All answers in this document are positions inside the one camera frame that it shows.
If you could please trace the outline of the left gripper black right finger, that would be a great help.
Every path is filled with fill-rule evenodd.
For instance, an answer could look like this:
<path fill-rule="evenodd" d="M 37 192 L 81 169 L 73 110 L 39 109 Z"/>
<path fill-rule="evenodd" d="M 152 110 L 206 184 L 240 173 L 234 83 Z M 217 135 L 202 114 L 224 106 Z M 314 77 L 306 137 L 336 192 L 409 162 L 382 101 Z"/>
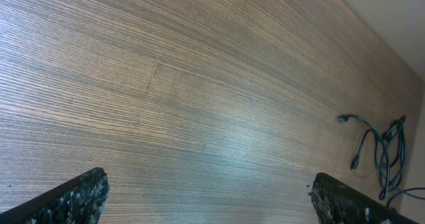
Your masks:
<path fill-rule="evenodd" d="M 320 224 L 417 224 L 323 172 L 309 195 Z"/>

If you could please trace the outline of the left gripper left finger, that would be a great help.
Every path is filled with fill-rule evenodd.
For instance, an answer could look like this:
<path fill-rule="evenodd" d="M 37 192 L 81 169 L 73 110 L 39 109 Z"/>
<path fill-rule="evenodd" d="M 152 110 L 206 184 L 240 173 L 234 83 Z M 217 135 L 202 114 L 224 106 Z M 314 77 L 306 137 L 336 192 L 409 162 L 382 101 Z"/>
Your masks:
<path fill-rule="evenodd" d="M 107 173 L 96 167 L 3 212 L 1 222 L 97 224 L 109 190 Z"/>

